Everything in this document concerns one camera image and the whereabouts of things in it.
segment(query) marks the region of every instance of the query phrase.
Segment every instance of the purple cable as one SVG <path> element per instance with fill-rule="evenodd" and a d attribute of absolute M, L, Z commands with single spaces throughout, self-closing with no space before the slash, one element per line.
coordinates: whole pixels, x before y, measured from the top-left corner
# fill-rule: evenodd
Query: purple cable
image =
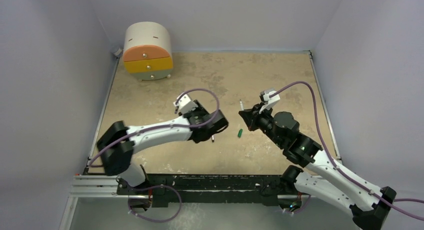
<path fill-rule="evenodd" d="M 193 92 L 193 91 L 206 91 L 206 92 L 208 92 L 208 93 L 210 93 L 214 98 L 215 98 L 215 100 L 216 100 L 216 110 L 215 110 L 215 112 L 213 113 L 213 115 L 212 115 L 212 117 L 209 119 L 209 120 L 207 120 L 207 121 L 205 121 L 204 123 L 201 123 L 201 124 L 195 124 L 195 125 L 182 125 L 182 124 L 174 124 L 174 125 L 170 125 L 170 124 L 164 124 L 164 125 L 158 125 L 158 126 L 152 126 L 152 127 L 148 127 L 148 128 L 146 128 L 146 129 L 143 129 L 143 130 L 140 130 L 140 131 L 136 131 L 136 132 L 133 132 L 133 133 L 131 133 L 131 134 L 128 134 L 128 135 L 125 135 L 125 136 L 123 136 L 123 137 L 121 137 L 121 138 L 119 138 L 118 140 L 116 140 L 116 141 L 114 141 L 114 142 L 112 142 L 111 144 L 109 144 L 109 145 L 107 145 L 105 148 L 103 148 L 101 151 L 99 151 L 91 160 L 90 160 L 90 162 L 88 163 L 88 166 L 89 167 L 102 167 L 101 165 L 93 165 L 93 162 L 94 161 L 96 161 L 97 160 L 97 158 L 99 158 L 100 157 L 100 155 L 102 155 L 105 151 L 107 151 L 108 149 L 110 149 L 111 147 L 113 147 L 113 146 L 115 146 L 116 144 L 118 144 L 119 142 L 121 142 L 121 141 L 123 141 L 123 140 L 126 140 L 126 139 L 128 139 L 128 138 L 131 138 L 131 137 L 133 137 L 133 136 L 135 136 L 135 135 L 138 135 L 138 134 L 142 134 L 142 133 L 145 133 L 145 132 L 147 132 L 147 131 L 151 131 L 151 130 L 156 130 L 156 129 L 161 129 L 161 128 L 168 128 L 168 127 L 185 127 L 185 128 L 199 128 L 199 127 L 202 127 L 202 126 L 205 126 L 205 125 L 207 125 L 207 124 L 209 124 L 216 116 L 217 116 L 217 114 L 218 114 L 218 110 L 220 109 L 220 101 L 218 100 L 218 96 L 216 96 L 215 95 L 215 93 L 214 92 L 212 92 L 212 91 L 210 91 L 210 90 L 208 90 L 208 89 L 204 89 L 204 88 L 194 88 L 194 89 L 191 89 L 191 90 L 188 90 L 188 91 L 184 91 L 177 99 L 176 99 L 176 101 L 178 102 L 184 95 L 186 95 L 186 94 L 188 94 L 188 93 L 190 93 L 190 92 Z"/>
<path fill-rule="evenodd" d="M 280 92 L 282 92 L 282 91 L 286 90 L 287 88 L 290 88 L 290 87 L 292 87 L 292 86 L 294 86 L 294 85 L 297 85 L 297 84 L 304 84 L 304 85 L 306 85 L 306 86 L 309 88 L 310 93 L 312 94 L 313 111 L 314 111 L 314 114 L 315 114 L 315 126 L 316 126 L 316 131 L 317 131 L 317 133 L 318 133 L 319 139 L 321 140 L 321 143 L 322 143 L 322 146 L 323 146 L 323 148 L 324 148 L 324 151 L 325 151 L 325 153 L 327 154 L 328 158 L 330 159 L 331 164 L 332 164 L 332 165 L 333 165 L 333 166 L 337 169 L 337 171 L 338 171 L 338 172 L 339 172 L 339 173 L 340 173 L 343 177 L 345 177 L 347 180 L 349 180 L 350 182 L 352 182 L 352 183 L 354 183 L 355 185 L 359 186 L 360 188 L 362 188 L 362 189 L 366 190 L 366 191 L 369 193 L 369 192 L 370 192 L 370 189 L 369 189 L 369 188 L 367 188 L 366 186 L 364 186 L 364 185 L 360 184 L 360 183 L 359 183 L 359 182 L 357 182 L 356 180 L 352 179 L 352 178 L 351 178 L 351 177 L 349 177 L 346 173 L 344 173 L 341 169 L 339 169 L 339 168 L 337 168 L 337 167 L 336 167 L 337 165 L 336 165 L 336 163 L 335 163 L 335 161 L 334 161 L 333 157 L 331 156 L 331 154 L 330 154 L 330 152 L 329 152 L 329 150 L 328 150 L 328 148 L 327 148 L 327 145 L 326 145 L 326 143 L 324 142 L 324 139 L 323 139 L 323 136 L 322 136 L 322 134 L 321 134 L 321 131 L 320 131 L 320 126 L 319 126 L 319 124 L 318 124 L 317 101 L 315 100 L 314 90 L 312 89 L 312 87 L 310 86 L 310 84 L 308 84 L 308 83 L 307 83 L 307 82 L 305 82 L 305 81 L 296 81 L 296 82 L 293 82 L 293 83 L 288 84 L 287 86 L 284 86 L 283 88 L 281 88 L 280 90 L 278 90 L 278 91 L 277 91 L 277 92 L 275 92 L 274 94 L 270 95 L 269 97 L 273 97 L 273 96 L 275 96 L 275 95 L 279 94 Z M 384 199 L 384 198 L 382 198 L 381 196 L 377 195 L 376 193 L 373 193 L 372 195 L 373 195 L 373 196 L 375 196 L 376 198 L 378 198 L 380 201 L 384 202 L 384 203 L 385 203 L 386 205 L 388 205 L 389 207 L 391 207 L 391 208 L 395 209 L 396 211 L 399 211 L 399 212 L 401 212 L 401 213 L 403 213 L 403 214 L 405 214 L 405 215 L 407 215 L 407 216 L 410 216 L 410 217 L 412 217 L 412 218 L 415 218 L 415 219 L 418 219 L 418 220 L 424 221 L 424 217 L 422 217 L 422 216 L 418 216 L 418 215 L 415 215 L 415 214 L 409 213 L 409 212 L 407 212 L 407 211 L 405 211 L 405 210 L 403 210 L 403 209 L 400 209 L 399 207 L 397 207 L 397 206 L 395 206 L 395 205 L 391 204 L 390 202 L 388 202 L 387 200 L 385 200 L 385 199 Z M 398 201 L 414 201 L 414 202 L 424 203 L 424 201 L 423 201 L 423 200 L 420 200 L 420 199 L 410 199 L 410 198 L 403 198 L 403 199 L 399 199 Z"/>
<path fill-rule="evenodd" d="M 302 206 L 297 210 L 297 211 L 295 211 L 295 212 L 293 212 L 294 214 L 298 214 L 298 213 L 300 213 L 300 212 L 302 212 L 306 207 L 307 207 L 307 205 L 309 204 L 309 202 L 310 202 L 310 200 L 311 200 L 311 195 L 309 195 L 308 197 L 307 197 L 307 199 L 306 199 L 306 201 L 305 201 L 305 203 L 304 204 L 302 204 Z"/>
<path fill-rule="evenodd" d="M 183 200 L 181 199 L 181 195 L 180 195 L 180 194 L 178 193 L 178 191 L 177 191 L 177 190 L 175 190 L 174 188 L 172 188 L 172 187 L 170 187 L 170 186 L 166 186 L 166 185 L 157 185 L 157 186 L 151 186 L 151 187 L 147 187 L 147 188 L 143 188 L 143 189 L 137 189 L 137 188 L 133 188 L 133 187 L 132 187 L 132 189 L 136 189 L 136 190 L 139 190 L 139 191 L 147 191 L 147 190 L 150 190 L 150 189 L 156 189 L 156 188 L 162 188 L 162 187 L 164 187 L 164 188 L 168 188 L 169 190 L 174 191 L 174 192 L 176 193 L 176 196 L 178 197 L 178 200 L 179 200 L 179 207 L 178 207 L 178 210 L 176 211 L 176 213 L 175 213 L 173 216 L 171 216 L 170 218 L 167 218 L 167 219 L 158 220 L 158 219 L 152 219 L 152 218 L 149 218 L 149 217 L 146 217 L 146 216 L 140 215 L 140 214 L 136 213 L 135 211 L 133 211 L 133 209 L 131 208 L 131 206 L 130 206 L 130 198 L 128 199 L 128 209 L 129 209 L 129 211 L 130 211 L 130 212 L 131 212 L 134 216 L 139 217 L 139 218 L 144 219 L 144 220 L 147 220 L 147 221 L 151 221 L 151 222 L 158 222 L 158 223 L 162 223 L 162 222 L 171 221 L 172 219 L 176 218 L 176 216 L 180 213 L 181 208 L 182 208 L 182 206 L 183 206 Z"/>
<path fill-rule="evenodd" d="M 394 201 L 411 201 L 411 202 L 424 203 L 424 200 L 414 199 L 414 198 L 398 198 L 398 199 L 395 199 Z"/>

